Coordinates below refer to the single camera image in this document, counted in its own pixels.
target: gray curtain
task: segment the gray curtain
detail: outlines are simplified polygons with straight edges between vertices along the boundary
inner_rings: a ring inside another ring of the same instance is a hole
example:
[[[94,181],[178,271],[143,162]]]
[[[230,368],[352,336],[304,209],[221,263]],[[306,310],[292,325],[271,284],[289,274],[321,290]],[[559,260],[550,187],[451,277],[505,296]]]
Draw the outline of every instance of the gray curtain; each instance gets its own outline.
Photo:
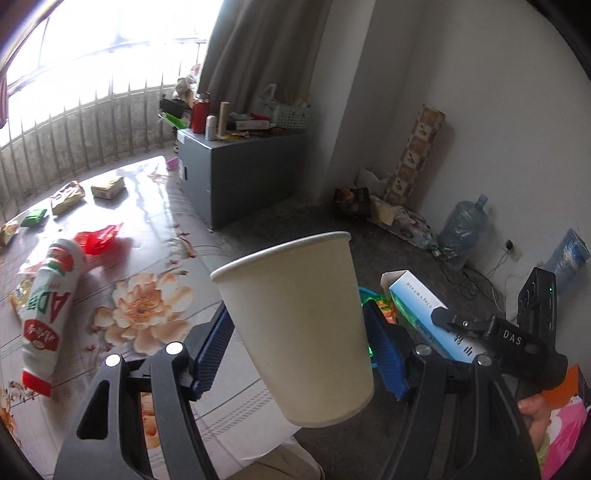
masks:
[[[310,87],[331,0],[224,0],[201,70],[198,91],[245,113],[269,83],[285,102]]]

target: electrical cable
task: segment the electrical cable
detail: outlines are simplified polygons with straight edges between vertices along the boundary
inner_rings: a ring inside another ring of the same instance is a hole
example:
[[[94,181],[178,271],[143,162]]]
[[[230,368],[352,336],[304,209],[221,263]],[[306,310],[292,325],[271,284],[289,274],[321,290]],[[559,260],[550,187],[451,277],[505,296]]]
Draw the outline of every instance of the electrical cable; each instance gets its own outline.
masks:
[[[445,271],[445,269],[443,268],[443,266],[441,264],[439,264],[439,269],[441,269],[441,271],[443,272],[443,274],[445,275],[446,280],[451,284],[451,285],[455,285],[458,287],[458,289],[460,290],[460,294],[462,295],[462,297],[464,297],[466,300],[474,300],[476,298],[476,295],[478,294],[478,292],[480,292],[482,294],[482,296],[487,299],[489,302],[494,303],[496,308],[502,312],[505,313],[506,311],[506,305],[504,305],[505,309],[502,309],[501,307],[499,307],[499,302],[497,300],[498,295],[501,293],[491,282],[491,277],[495,274],[495,272],[497,271],[497,269],[504,265],[505,262],[507,261],[507,259],[509,258],[509,251],[505,250],[505,252],[501,255],[501,258],[499,259],[499,261],[496,263],[496,265],[494,266],[493,269],[491,269],[487,275],[484,275],[482,273],[480,273],[478,270],[475,270],[472,267],[469,267],[468,265],[465,265],[462,269],[462,274],[465,276],[465,279],[462,280],[461,282],[454,282],[452,281],[449,276],[447,275],[447,272]],[[490,298],[485,291],[483,290],[483,288],[481,287],[480,282],[476,281],[474,278],[472,278],[467,272],[471,271],[474,272],[475,274],[481,276],[486,282],[488,282],[491,285],[491,289],[492,289],[492,298]]]
[[[454,282],[452,281],[449,276],[447,275],[447,272],[445,271],[445,269],[443,268],[442,264],[439,264],[439,269],[443,272],[443,274],[445,275],[446,280],[451,284],[451,285],[455,285],[456,287],[458,287],[458,289],[460,290],[460,294],[462,295],[462,297],[464,297],[466,300],[474,300],[476,298],[476,294],[478,293],[479,289],[476,285],[475,282],[469,280],[469,279],[465,279],[462,280],[461,282]]]
[[[495,267],[493,269],[490,270],[490,272],[488,272],[486,275],[484,275],[487,279],[491,278],[495,272],[497,271],[497,269],[501,266],[504,265],[505,262],[507,261],[507,259],[509,258],[509,251],[505,250],[505,253],[501,255],[501,258],[499,259],[499,261],[496,263]]]

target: white box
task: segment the white box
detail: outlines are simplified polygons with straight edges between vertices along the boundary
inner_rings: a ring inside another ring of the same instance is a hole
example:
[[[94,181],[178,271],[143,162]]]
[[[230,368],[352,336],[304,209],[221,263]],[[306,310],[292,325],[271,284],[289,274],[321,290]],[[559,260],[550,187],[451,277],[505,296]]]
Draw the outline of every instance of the white box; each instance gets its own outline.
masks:
[[[433,324],[433,309],[447,307],[410,271],[383,274],[381,286],[408,323],[421,333],[425,343],[443,357],[472,363],[476,355],[486,353],[481,343]]]

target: cardboard tube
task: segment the cardboard tube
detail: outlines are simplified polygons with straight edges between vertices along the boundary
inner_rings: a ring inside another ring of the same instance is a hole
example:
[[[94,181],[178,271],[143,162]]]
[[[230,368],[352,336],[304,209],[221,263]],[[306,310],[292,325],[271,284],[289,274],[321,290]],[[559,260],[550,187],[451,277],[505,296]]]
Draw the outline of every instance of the cardboard tube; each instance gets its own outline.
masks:
[[[226,124],[228,123],[228,115],[230,115],[230,102],[220,103],[220,118],[217,123],[217,135],[220,138],[226,136]]]

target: plastic basket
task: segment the plastic basket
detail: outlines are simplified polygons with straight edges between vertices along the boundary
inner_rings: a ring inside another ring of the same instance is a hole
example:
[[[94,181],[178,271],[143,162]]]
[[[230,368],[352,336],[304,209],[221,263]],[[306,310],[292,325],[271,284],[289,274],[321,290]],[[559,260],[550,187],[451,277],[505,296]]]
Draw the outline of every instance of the plastic basket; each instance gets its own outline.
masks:
[[[273,112],[272,123],[281,128],[305,129],[308,110],[291,105],[279,105]]]

